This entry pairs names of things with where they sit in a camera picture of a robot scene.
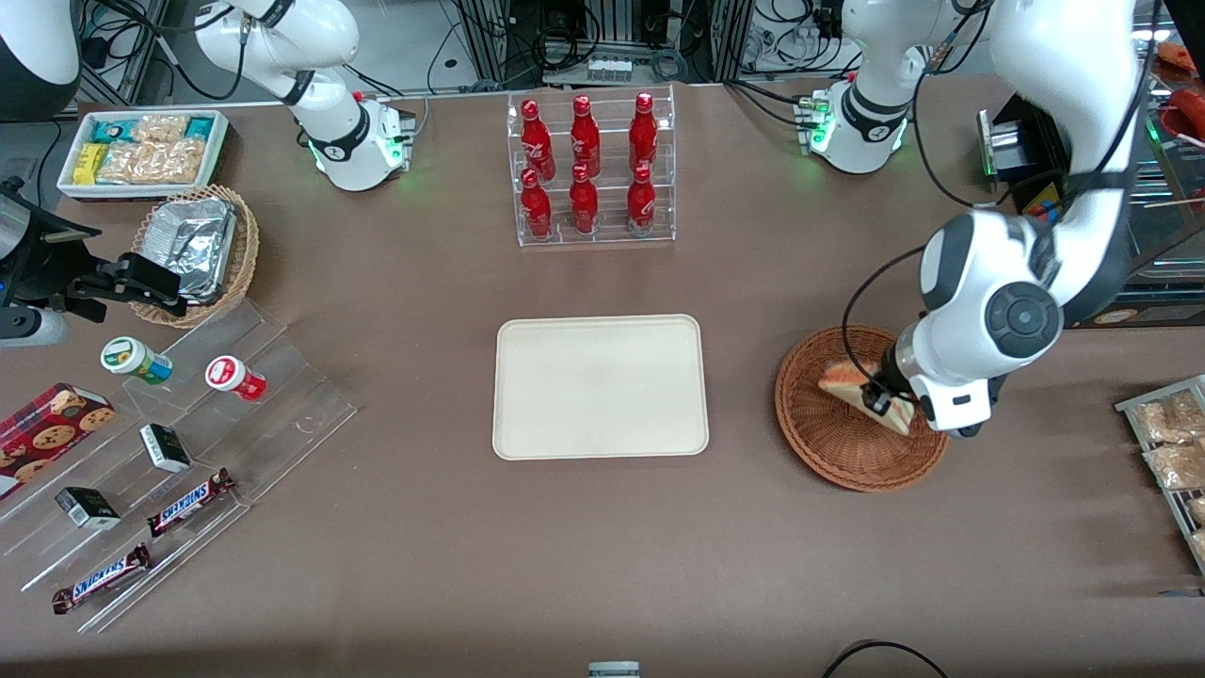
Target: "cookie box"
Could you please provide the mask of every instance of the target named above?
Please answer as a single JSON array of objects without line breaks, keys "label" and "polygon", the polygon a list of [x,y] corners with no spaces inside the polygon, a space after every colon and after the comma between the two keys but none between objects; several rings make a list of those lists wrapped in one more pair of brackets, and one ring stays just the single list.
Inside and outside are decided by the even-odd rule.
[{"label": "cookie box", "polygon": [[[84,145],[93,141],[93,134],[98,123],[112,123],[117,120],[137,118],[147,113],[160,113],[171,116],[188,116],[192,118],[212,118],[213,126],[210,128],[208,137],[205,142],[205,153],[201,157],[201,167],[196,172],[193,183],[143,183],[143,184],[88,184],[75,182],[75,169],[80,163],[80,153]],[[129,201],[129,200],[158,200],[167,195],[178,195],[186,190],[202,188],[210,184],[210,179],[218,166],[218,158],[222,154],[222,142],[225,140],[229,122],[216,108],[174,108],[174,107],[148,107],[125,111],[98,111],[88,113],[80,119],[80,129],[76,131],[71,149],[63,163],[59,172],[58,187],[64,195],[69,195],[81,201]]]},{"label": "cookie box", "polygon": [[105,399],[70,384],[55,384],[0,421],[0,500],[114,417]]}]

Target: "snickers bar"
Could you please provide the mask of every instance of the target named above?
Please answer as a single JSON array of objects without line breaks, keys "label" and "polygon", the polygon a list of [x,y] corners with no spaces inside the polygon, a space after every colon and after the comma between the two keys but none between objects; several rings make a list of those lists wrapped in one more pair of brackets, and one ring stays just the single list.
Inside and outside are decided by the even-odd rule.
[{"label": "snickers bar", "polygon": [[219,470],[208,477],[205,483],[198,485],[195,490],[163,509],[159,515],[148,518],[147,524],[151,526],[151,537],[161,536],[167,530],[171,530],[174,525],[182,523],[186,518],[193,515],[201,507],[212,502],[218,495],[231,488],[234,488],[234,479],[230,478],[225,468]]},{"label": "snickers bar", "polygon": [[125,577],[127,574],[137,570],[151,570],[151,567],[153,567],[151,564],[151,552],[147,550],[147,546],[145,543],[139,544],[134,547],[134,550],[130,552],[129,555],[113,562],[113,565],[110,565],[105,570],[101,570],[83,582],[80,582],[75,586],[55,591],[54,614],[66,614],[71,611],[71,608],[82,603],[88,596],[100,591],[101,589],[112,586],[118,579]]}]

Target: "coca-cola bottle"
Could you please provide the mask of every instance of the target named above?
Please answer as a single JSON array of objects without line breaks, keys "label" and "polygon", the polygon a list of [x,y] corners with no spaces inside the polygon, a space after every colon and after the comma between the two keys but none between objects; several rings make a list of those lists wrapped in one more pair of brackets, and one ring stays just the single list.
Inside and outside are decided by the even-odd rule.
[{"label": "coca-cola bottle", "polygon": [[653,119],[653,95],[647,92],[636,94],[636,116],[628,129],[628,143],[631,151],[628,164],[633,172],[642,161],[653,165],[657,159],[657,120]]},{"label": "coca-cola bottle", "polygon": [[552,202],[548,201],[548,193],[540,185],[540,177],[534,169],[524,167],[519,179],[523,182],[519,201],[523,204],[523,217],[528,222],[531,237],[536,240],[552,237]]},{"label": "coca-cola bottle", "polygon": [[593,235],[599,224],[599,191],[590,181],[587,165],[574,165],[574,185],[569,189],[574,204],[574,228],[582,235]]},{"label": "coca-cola bottle", "polygon": [[628,188],[628,230],[636,237],[648,235],[653,229],[653,202],[657,190],[649,182],[653,170],[648,163],[640,163],[633,172],[635,181]]},{"label": "coca-cola bottle", "polygon": [[574,96],[574,126],[569,130],[574,143],[574,163],[586,165],[590,177],[602,171],[602,146],[599,141],[599,123],[590,113],[590,98]]},{"label": "coca-cola bottle", "polygon": [[540,181],[547,183],[557,176],[557,161],[552,159],[552,135],[548,125],[540,119],[540,106],[528,99],[521,106],[523,111],[523,154],[528,166],[534,169]]}]

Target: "tabletop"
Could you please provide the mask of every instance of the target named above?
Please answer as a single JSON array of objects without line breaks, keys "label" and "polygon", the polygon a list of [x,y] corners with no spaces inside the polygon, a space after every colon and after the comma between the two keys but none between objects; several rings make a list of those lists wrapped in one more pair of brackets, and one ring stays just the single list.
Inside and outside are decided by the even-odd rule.
[{"label": "tabletop", "polygon": [[[1009,95],[992,76],[925,83],[927,148],[966,196],[987,195],[974,114]],[[723,87],[675,96],[678,238],[601,252],[517,246],[505,94],[435,100],[413,169],[357,194],[293,143],[287,108],[224,108],[219,179],[260,226],[249,296],[364,408],[104,633],[59,624],[0,560],[0,673],[551,677],[635,659],[651,678],[798,677],[863,638],[911,644],[956,677],[1205,666],[1205,603],[1154,597],[1200,579],[1111,408],[1205,372],[1205,330],[1068,332],[921,484],[830,485],[778,431],[778,364],[960,207],[925,177],[911,131],[882,170],[850,176]],[[58,211],[104,229],[89,246],[116,255],[148,208]],[[899,330],[919,308],[912,263],[854,319]],[[663,312],[701,326],[703,454],[494,455],[502,323]],[[116,390],[96,355],[117,334],[153,348],[178,336],[125,307],[71,323],[59,347],[0,353],[0,412],[54,382]],[[868,655],[839,676],[927,671]]]}]

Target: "clear acrylic shelf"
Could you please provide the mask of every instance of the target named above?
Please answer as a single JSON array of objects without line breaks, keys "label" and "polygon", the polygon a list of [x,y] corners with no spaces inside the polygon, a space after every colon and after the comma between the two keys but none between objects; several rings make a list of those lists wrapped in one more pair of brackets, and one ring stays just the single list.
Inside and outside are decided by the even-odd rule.
[{"label": "clear acrylic shelf", "polygon": [[[628,128],[635,114],[636,94],[653,95],[653,117],[657,119],[657,159],[653,163],[652,183],[657,190],[653,208],[653,226],[648,235],[636,237],[628,231],[628,187],[631,185],[631,169],[628,166]],[[677,210],[675,187],[677,183],[675,152],[675,113],[672,87],[607,88],[593,89],[590,98],[594,119],[599,123],[602,146],[602,171],[594,177],[599,191],[599,226],[593,235],[582,235],[574,228],[569,188],[572,185],[574,166],[569,130],[574,124],[574,105],[564,100],[557,90],[537,90],[511,94],[507,100],[506,141],[510,149],[511,190],[515,194],[515,223],[519,246],[529,244],[640,244],[670,241],[677,236]],[[552,157],[557,161],[557,176],[543,184],[552,200],[552,237],[540,241],[531,236],[523,217],[519,194],[523,184],[519,172],[527,166],[523,155],[523,117],[519,104],[534,99],[540,104],[540,117],[552,134]]]},{"label": "clear acrylic shelf", "polygon": [[[171,379],[158,387],[127,381],[110,399],[118,417],[98,432],[99,444],[69,453],[52,466],[53,471],[61,465],[57,476],[45,478],[51,476],[46,473],[23,488],[0,518],[0,564],[19,576],[23,591],[45,599],[46,614],[52,614],[54,591],[147,542],[154,562],[149,572],[128,576],[64,617],[80,632],[99,632],[116,621],[357,412],[306,362],[284,328],[251,301],[206,319],[163,353],[175,364]],[[202,371],[224,354],[242,359],[268,379],[269,390],[259,402],[247,403],[205,384]],[[176,430],[193,460],[189,471],[174,474],[151,465],[139,436],[149,423]],[[237,487],[152,541],[146,519],[222,467]],[[100,490],[122,521],[107,532],[76,527],[54,502],[59,490],[72,485]]]}]

